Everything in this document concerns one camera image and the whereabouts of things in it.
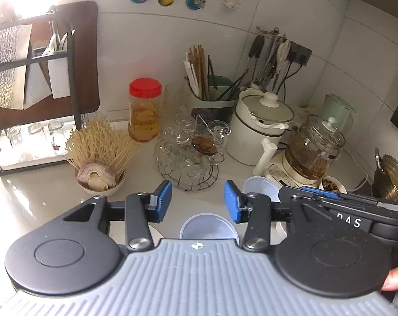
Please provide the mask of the glass health kettle on base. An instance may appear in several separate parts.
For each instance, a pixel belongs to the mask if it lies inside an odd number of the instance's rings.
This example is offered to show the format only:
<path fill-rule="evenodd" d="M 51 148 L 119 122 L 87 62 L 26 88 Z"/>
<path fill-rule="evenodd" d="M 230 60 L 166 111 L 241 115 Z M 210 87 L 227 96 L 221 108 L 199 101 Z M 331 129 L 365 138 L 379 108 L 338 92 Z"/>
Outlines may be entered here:
<path fill-rule="evenodd" d="M 265 177 L 279 187 L 317 187 L 344 145 L 345 137 L 335 117 L 323 119 L 311 114 L 291 134 L 287 148 L 269 162 Z"/>

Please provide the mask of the black dish rack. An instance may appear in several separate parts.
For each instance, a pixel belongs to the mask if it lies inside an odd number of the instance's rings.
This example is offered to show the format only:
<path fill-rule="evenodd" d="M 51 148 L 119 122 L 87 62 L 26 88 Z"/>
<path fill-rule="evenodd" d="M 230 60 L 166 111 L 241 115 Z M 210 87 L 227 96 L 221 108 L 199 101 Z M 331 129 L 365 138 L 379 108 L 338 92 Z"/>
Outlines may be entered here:
<path fill-rule="evenodd" d="M 82 126 L 75 87 L 75 29 L 60 10 L 0 24 L 0 175 L 63 163 L 62 111 Z"/>

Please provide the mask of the steel wok with lid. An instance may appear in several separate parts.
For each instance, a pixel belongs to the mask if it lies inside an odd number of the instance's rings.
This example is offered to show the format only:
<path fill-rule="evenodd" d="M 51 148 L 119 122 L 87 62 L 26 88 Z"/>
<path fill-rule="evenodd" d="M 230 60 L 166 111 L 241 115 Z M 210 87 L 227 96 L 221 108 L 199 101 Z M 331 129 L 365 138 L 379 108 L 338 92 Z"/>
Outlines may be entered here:
<path fill-rule="evenodd" d="M 388 154 L 381 156 L 376 148 L 375 164 L 372 195 L 398 205 L 398 161 Z"/>

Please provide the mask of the white ceramic bowl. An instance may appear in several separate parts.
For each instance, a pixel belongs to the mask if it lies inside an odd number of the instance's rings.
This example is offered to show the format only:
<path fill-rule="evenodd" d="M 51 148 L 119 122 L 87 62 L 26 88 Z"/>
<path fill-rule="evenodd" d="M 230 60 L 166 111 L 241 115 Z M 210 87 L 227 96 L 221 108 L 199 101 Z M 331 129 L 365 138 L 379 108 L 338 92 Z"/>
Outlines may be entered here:
<path fill-rule="evenodd" d="M 285 239 L 287 237 L 287 223 L 286 222 L 276 222 L 275 228 L 277 230 L 277 234 Z"/>

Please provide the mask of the green chopstick holder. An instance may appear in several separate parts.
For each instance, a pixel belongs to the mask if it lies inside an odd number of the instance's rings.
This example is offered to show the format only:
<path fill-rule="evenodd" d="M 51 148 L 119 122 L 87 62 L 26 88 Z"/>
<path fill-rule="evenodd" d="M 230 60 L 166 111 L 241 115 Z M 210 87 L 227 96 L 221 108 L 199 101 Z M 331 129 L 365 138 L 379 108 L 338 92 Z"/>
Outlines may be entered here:
<path fill-rule="evenodd" d="M 219 120 L 228 123 L 246 74 L 240 74 L 234 81 L 216 75 L 213 62 L 201 45 L 189 48 L 183 64 L 189 91 L 188 109 L 192 117 L 206 122 Z"/>

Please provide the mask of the red lid plastic jar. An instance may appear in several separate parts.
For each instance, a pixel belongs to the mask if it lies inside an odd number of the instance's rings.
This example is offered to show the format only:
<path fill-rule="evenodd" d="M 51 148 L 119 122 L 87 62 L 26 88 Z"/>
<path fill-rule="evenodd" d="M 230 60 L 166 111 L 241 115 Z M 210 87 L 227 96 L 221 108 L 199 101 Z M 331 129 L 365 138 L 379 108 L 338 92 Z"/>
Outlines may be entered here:
<path fill-rule="evenodd" d="M 127 129 L 133 140 L 147 143 L 160 132 L 160 105 L 163 87 L 153 78 L 137 78 L 129 84 Z"/>

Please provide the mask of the bowl with noodles and garlic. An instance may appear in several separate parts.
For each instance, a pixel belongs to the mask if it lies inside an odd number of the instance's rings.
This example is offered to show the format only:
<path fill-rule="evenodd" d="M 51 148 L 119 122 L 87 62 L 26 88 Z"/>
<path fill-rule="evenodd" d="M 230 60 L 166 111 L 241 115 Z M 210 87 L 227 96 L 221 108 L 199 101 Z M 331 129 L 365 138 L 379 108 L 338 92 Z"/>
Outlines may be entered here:
<path fill-rule="evenodd" d="M 81 129 L 71 130 L 65 149 L 77 183 L 91 195 L 109 196 L 122 186 L 139 147 L 127 131 L 99 114 Z"/>

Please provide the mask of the black wall socket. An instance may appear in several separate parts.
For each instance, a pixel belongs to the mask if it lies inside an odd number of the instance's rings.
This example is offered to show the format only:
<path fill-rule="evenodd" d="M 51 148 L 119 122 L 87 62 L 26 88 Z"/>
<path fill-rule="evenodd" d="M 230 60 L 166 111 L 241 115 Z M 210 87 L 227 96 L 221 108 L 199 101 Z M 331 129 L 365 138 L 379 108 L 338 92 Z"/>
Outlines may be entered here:
<path fill-rule="evenodd" d="M 301 66 L 306 66 L 309 58 L 312 55 L 312 50 L 297 43 L 291 42 L 287 60 L 290 63 L 297 63 Z"/>

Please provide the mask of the hanging utensils rack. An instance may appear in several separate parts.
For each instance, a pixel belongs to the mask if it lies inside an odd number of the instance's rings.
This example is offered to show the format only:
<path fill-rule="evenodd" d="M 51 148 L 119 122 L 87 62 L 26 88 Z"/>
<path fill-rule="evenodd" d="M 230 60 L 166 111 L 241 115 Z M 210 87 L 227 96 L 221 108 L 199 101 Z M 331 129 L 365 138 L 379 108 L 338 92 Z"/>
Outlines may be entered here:
<path fill-rule="evenodd" d="M 257 36 L 249 53 L 250 59 L 254 60 L 249 87 L 274 91 L 280 82 L 292 42 L 277 27 L 270 31 L 259 26 L 256 29 Z"/>

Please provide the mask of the leaf pattern plate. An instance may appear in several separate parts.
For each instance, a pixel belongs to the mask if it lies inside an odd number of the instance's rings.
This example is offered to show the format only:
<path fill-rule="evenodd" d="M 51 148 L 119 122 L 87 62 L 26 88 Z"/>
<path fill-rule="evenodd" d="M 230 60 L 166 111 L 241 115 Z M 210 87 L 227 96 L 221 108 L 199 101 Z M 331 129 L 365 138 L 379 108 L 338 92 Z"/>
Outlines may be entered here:
<path fill-rule="evenodd" d="M 154 245 L 157 245 L 164 236 L 153 226 L 149 225 L 150 234 Z M 125 244 L 125 223 L 123 221 L 111 221 L 109 236 L 119 245 Z"/>

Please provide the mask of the translucent plastic bowl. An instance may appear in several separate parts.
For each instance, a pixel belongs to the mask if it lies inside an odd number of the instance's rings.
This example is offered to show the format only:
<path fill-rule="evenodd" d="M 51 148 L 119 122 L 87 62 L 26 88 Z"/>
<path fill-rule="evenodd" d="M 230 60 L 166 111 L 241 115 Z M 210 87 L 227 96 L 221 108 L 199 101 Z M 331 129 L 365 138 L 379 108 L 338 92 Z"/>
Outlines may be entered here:
<path fill-rule="evenodd" d="M 181 240 L 233 239 L 239 245 L 240 238 L 232 223 L 214 213 L 200 213 L 188 218 L 179 233 Z"/>
<path fill-rule="evenodd" d="M 272 180 L 262 176 L 253 176 L 248 178 L 242 186 L 243 193 L 257 192 L 267 195 L 272 202 L 280 202 L 278 193 L 279 187 Z"/>

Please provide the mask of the white electric cooking pot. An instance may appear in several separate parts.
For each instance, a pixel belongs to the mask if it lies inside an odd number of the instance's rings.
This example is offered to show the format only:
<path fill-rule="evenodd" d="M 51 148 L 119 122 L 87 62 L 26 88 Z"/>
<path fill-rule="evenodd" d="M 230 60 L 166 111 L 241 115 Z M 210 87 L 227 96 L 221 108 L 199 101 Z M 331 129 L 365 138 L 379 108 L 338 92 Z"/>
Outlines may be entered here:
<path fill-rule="evenodd" d="M 242 91 L 230 120 L 227 153 L 242 164 L 256 166 L 264 153 L 262 141 L 278 144 L 293 118 L 293 110 L 276 94 L 255 88 Z"/>

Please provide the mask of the brown cutting board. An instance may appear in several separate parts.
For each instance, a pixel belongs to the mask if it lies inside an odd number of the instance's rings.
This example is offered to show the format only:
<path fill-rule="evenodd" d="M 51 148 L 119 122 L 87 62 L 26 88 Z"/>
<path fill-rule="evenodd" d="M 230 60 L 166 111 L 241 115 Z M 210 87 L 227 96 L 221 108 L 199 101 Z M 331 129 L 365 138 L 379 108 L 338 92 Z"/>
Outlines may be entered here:
<path fill-rule="evenodd" d="M 66 32 L 65 21 L 75 29 L 75 86 L 79 112 L 92 113 L 100 106 L 97 77 L 97 17 L 98 7 L 93 1 L 57 6 L 61 33 Z M 0 108 L 0 129 L 30 124 L 47 119 L 72 115 L 71 98 L 54 99 L 49 96 L 27 110 Z"/>

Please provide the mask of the patterned cup with dregs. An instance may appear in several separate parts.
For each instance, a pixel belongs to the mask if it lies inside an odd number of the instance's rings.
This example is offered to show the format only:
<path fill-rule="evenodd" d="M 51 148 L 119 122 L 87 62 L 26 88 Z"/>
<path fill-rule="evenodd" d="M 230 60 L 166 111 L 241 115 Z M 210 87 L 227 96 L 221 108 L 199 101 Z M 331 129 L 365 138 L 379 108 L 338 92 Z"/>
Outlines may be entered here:
<path fill-rule="evenodd" d="M 320 190 L 326 190 L 329 192 L 335 192 L 335 193 L 344 193 L 347 194 L 347 191 L 344 187 L 344 185 L 337 180 L 335 177 L 326 175 L 325 177 L 322 178 L 319 184 L 319 189 Z"/>

